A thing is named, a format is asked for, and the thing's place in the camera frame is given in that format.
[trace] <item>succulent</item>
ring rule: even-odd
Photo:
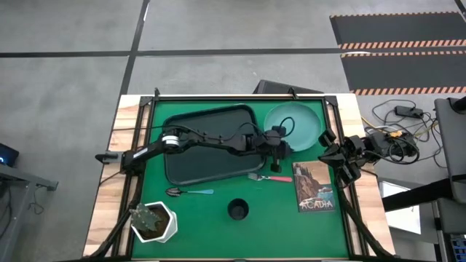
[[[131,224],[140,231],[157,231],[155,223],[162,219],[148,207],[139,203],[135,210],[130,210]]]

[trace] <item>blue spoon handle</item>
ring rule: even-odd
[[[187,193],[195,193],[195,194],[213,194],[213,189],[206,189],[200,191],[187,191]]]

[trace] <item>fork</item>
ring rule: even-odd
[[[265,176],[265,175],[257,175],[255,173],[248,173],[248,178],[256,181],[260,181],[263,179],[266,180],[275,180],[275,181],[281,181],[281,182],[293,182],[292,178],[289,177],[281,177],[281,176]]]

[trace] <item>wooden table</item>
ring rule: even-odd
[[[359,135],[360,137],[365,136],[363,123],[360,118],[360,112],[358,108],[358,102],[354,94],[325,94],[325,95],[336,95],[339,104],[339,113],[341,117],[341,123],[344,131],[344,135]],[[138,114],[139,101],[142,95],[123,95],[120,99],[118,110],[116,113],[113,129],[132,128],[135,127],[136,118]],[[238,96],[238,95],[217,95],[221,97],[225,96]],[[283,96],[283,95],[266,95],[266,96]],[[335,119],[333,118],[333,112],[329,107],[329,115],[331,116],[332,129],[337,133]],[[145,111],[143,124],[145,127],[147,123],[148,110]],[[131,149],[133,141],[133,130],[125,131],[114,131],[111,134],[110,143],[108,146],[109,151],[126,151]],[[141,130],[139,137],[139,145],[142,145],[145,132]],[[364,167],[367,170],[374,171],[372,166],[366,165]],[[107,164],[103,168],[101,180],[108,176],[116,173],[119,170],[119,164]],[[122,189],[124,185],[125,177],[123,175],[117,175],[116,177],[106,181],[99,189],[95,200],[94,211],[92,213],[92,219],[90,221],[90,227],[87,235],[86,244],[84,246],[83,255],[92,254],[102,243],[102,241],[108,236],[108,233],[114,227],[119,212],[119,206],[122,201]],[[379,187],[375,176],[364,173],[361,178],[355,182],[356,192],[358,195],[358,201],[360,205],[360,211],[362,214],[363,222],[376,239],[381,243],[385,250],[394,254],[395,249],[393,247],[392,238],[390,236],[390,230],[387,225],[387,219],[385,218],[385,212],[382,205],[382,199],[379,193]],[[360,245],[358,241],[358,232],[355,225],[350,222],[353,245],[355,246],[355,253],[360,253]],[[127,235],[130,230],[129,221],[125,225],[125,229],[122,232],[122,241],[120,244],[119,253],[123,255],[125,253],[127,244]]]

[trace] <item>black tray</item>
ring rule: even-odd
[[[207,132],[209,135],[229,137],[245,122],[257,125],[253,109],[239,104],[179,114],[166,119],[164,125],[179,124]],[[258,134],[252,126],[245,125],[238,134],[252,132]],[[167,179],[179,186],[244,175],[262,168],[265,164],[265,158],[259,155],[234,156],[225,150],[201,146],[192,147],[182,154],[164,156]]]

